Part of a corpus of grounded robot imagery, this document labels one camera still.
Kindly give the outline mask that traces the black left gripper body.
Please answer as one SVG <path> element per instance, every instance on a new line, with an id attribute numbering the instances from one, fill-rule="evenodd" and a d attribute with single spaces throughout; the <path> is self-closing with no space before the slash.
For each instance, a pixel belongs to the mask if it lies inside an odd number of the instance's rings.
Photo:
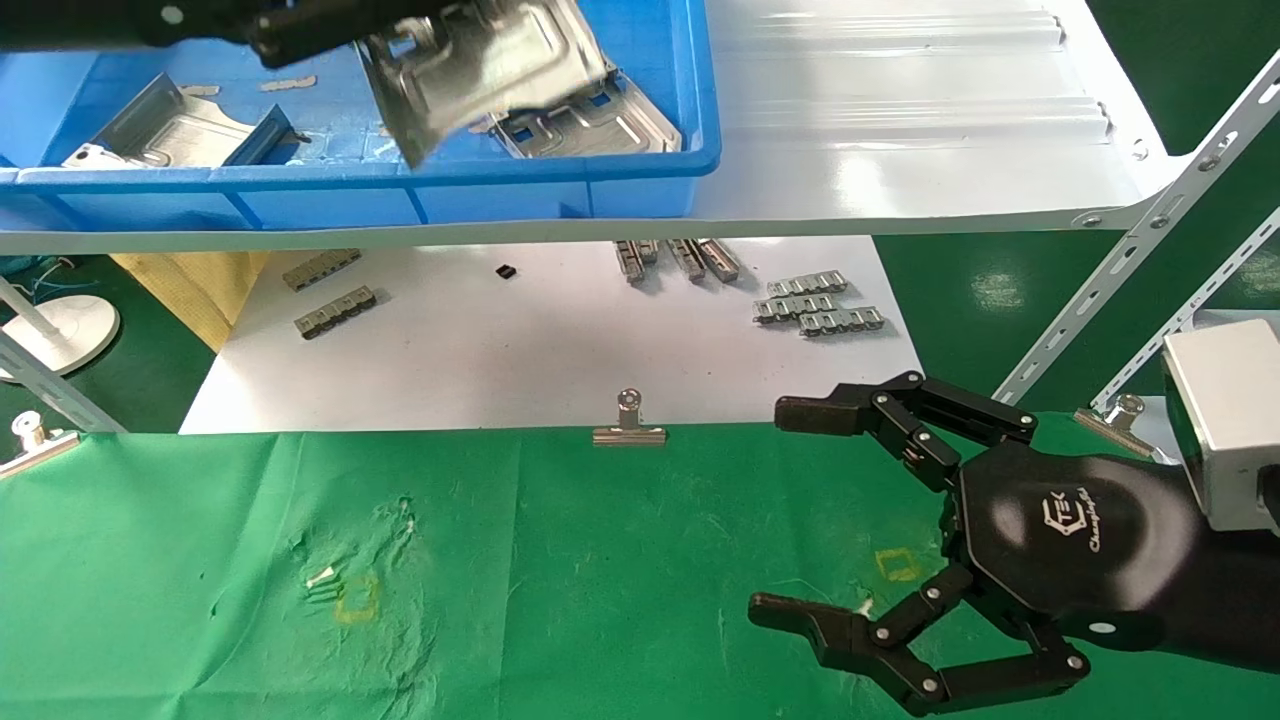
<path id="1" fill-rule="evenodd" d="M 259 17 L 278 8 L 279 1 L 131 1 L 131 20 L 150 47 L 197 38 L 247 45 Z"/>

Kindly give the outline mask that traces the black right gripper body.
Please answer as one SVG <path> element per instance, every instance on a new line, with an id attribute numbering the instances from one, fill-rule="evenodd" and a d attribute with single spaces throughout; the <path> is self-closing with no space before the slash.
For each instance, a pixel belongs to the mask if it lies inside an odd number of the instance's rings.
<path id="1" fill-rule="evenodd" d="M 1206 523 L 1176 468 L 1001 445 L 961 466 L 954 507 L 972 603 L 1001 632 L 1047 626 L 1125 651 L 1199 638 Z"/>

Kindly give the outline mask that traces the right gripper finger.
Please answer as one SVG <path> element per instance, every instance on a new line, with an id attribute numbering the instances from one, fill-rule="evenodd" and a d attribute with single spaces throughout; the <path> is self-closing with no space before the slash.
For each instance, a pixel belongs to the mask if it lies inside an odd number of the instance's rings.
<path id="1" fill-rule="evenodd" d="M 1038 420 L 1029 413 L 920 372 L 879 384 L 841 383 L 823 398 L 783 396 L 774 427 L 818 436 L 869 436 L 931 491 L 950 492 L 960 454 L 937 430 L 984 447 L 1030 443 Z"/>
<path id="2" fill-rule="evenodd" d="M 1062 694 L 1083 680 L 1091 664 L 1050 623 L 1012 618 L 1012 635 L 1028 652 L 936 669 L 910 644 L 960 603 L 982 597 L 980 583 L 951 562 L 920 589 L 876 620 L 827 603 L 755 593 L 749 620 L 805 638 L 822 667 L 873 680 L 914 717 L 988 708 Z"/>

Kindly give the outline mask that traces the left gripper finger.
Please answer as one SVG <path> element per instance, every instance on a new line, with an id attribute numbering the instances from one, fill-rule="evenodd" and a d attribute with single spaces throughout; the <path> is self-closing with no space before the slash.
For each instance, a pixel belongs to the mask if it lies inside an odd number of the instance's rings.
<path id="1" fill-rule="evenodd" d="M 339 26 L 390 26 L 406 18 L 438 15 L 454 1 L 291 1 L 307 20 Z"/>
<path id="2" fill-rule="evenodd" d="M 248 23 L 248 45 L 279 69 L 392 27 L 389 12 L 265 12 Z"/>

